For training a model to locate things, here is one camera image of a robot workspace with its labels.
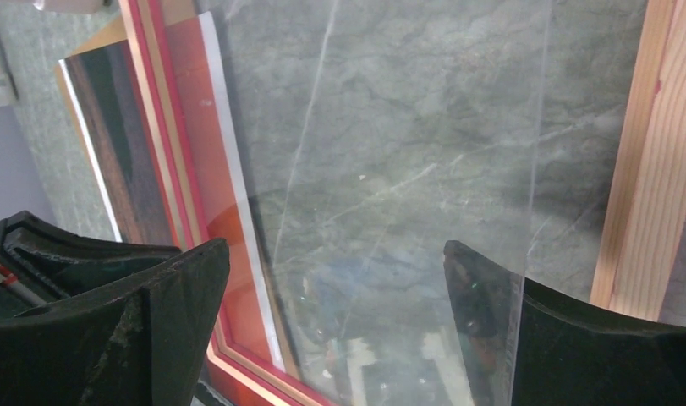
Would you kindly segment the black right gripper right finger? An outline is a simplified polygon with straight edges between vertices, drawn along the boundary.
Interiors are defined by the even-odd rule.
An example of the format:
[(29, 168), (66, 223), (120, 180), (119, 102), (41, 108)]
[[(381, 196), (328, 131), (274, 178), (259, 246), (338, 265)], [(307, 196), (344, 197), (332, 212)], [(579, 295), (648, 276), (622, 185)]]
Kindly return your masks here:
[(443, 269), (476, 405), (686, 405), (686, 327), (572, 298), (449, 240)]

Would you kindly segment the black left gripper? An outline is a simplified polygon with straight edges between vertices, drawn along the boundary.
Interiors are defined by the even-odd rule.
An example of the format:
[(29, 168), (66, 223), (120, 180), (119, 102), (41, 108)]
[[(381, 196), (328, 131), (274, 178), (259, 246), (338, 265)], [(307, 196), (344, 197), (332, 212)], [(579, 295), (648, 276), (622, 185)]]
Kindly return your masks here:
[(0, 318), (89, 292), (179, 252), (82, 237), (20, 211), (0, 221)]

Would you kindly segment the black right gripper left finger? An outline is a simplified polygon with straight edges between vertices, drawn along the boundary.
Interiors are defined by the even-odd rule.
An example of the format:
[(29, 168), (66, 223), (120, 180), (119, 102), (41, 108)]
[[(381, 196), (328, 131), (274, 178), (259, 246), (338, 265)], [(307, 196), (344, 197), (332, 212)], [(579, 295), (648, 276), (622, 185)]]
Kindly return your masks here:
[(188, 405), (230, 272), (213, 239), (0, 318), (0, 405)]

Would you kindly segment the pink picture frame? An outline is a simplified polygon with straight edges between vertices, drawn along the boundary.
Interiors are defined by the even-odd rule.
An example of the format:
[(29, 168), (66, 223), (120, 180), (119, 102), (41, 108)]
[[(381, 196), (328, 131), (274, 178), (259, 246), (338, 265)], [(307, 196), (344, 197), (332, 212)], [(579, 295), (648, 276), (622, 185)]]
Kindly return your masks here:
[[(166, 29), (204, 13), (199, 2), (120, 4), (165, 200), (175, 235), (186, 248), (214, 238), (203, 238), (194, 203), (192, 160), (184, 143), (182, 107)], [(589, 304), (590, 271), (599, 250), (645, 3), (548, 2), (552, 7), (532, 192), (527, 200), (530, 225), (524, 277)], [(224, 315), (225, 296), (206, 354), (212, 384), (219, 392), (232, 396), (235, 385), (242, 383), (246, 394), (232, 397), (240, 405), (335, 405), (321, 401), (285, 367), (279, 369), (234, 343)]]

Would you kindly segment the sunset photo print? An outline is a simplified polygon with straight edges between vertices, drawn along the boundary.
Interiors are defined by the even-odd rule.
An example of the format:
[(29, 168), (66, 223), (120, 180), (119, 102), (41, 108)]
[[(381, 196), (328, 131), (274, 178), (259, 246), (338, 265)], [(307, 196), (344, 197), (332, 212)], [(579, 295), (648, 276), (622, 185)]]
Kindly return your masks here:
[[(288, 353), (268, 296), (216, 23), (204, 12), (168, 26), (166, 34), (202, 236), (226, 239), (231, 250), (228, 331), (234, 343), (283, 369)], [(60, 59), (58, 71), (114, 240), (177, 244), (128, 42)]]

